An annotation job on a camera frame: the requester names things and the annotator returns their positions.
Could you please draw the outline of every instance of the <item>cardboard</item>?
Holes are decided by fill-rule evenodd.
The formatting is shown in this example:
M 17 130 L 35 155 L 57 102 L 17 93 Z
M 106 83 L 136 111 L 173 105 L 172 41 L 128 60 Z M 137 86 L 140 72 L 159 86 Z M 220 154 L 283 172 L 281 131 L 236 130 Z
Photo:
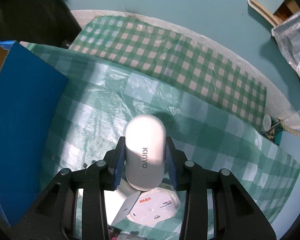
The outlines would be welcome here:
M 18 42 L 0 42 L 0 213 L 11 226 L 39 194 L 48 128 L 66 82 Z

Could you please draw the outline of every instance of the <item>blue gripper pad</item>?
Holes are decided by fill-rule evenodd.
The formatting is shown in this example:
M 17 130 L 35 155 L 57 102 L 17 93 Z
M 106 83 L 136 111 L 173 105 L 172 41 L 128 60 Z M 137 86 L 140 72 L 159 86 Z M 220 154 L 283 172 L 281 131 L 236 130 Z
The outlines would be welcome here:
M 166 154 L 165 154 L 166 163 L 168 165 L 168 173 L 170 182 L 175 190 L 177 190 L 177 169 L 172 158 L 172 152 L 169 144 L 166 142 Z
M 126 147 L 125 147 L 125 140 L 119 140 L 117 147 L 115 151 L 119 150 L 119 157 L 117 164 L 114 168 L 114 188 L 117 189 L 117 187 L 120 185 L 123 168 L 124 168 L 124 161 L 126 156 Z

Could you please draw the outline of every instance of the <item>aluminum foil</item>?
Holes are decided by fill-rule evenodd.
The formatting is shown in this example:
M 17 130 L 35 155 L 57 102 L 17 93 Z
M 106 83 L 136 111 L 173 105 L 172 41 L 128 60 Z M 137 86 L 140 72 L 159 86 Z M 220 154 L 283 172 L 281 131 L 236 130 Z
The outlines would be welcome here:
M 300 77 L 300 11 L 274 27 L 271 34 L 284 58 Z

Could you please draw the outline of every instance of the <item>dark furniture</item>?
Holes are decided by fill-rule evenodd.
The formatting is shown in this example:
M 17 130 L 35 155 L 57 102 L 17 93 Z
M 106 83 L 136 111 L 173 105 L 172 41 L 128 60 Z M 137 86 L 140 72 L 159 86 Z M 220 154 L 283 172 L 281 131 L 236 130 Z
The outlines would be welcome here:
M 0 41 L 66 47 L 80 31 L 65 0 L 0 0 Z

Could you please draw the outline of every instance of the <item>white capsule object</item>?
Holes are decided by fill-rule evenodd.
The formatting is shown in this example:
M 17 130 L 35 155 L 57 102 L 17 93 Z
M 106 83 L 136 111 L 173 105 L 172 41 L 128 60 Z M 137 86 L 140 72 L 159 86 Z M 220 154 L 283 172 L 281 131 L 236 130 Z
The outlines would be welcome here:
M 133 118 L 126 132 L 126 178 L 137 190 L 151 190 L 164 175 L 166 129 L 157 117 L 142 114 Z

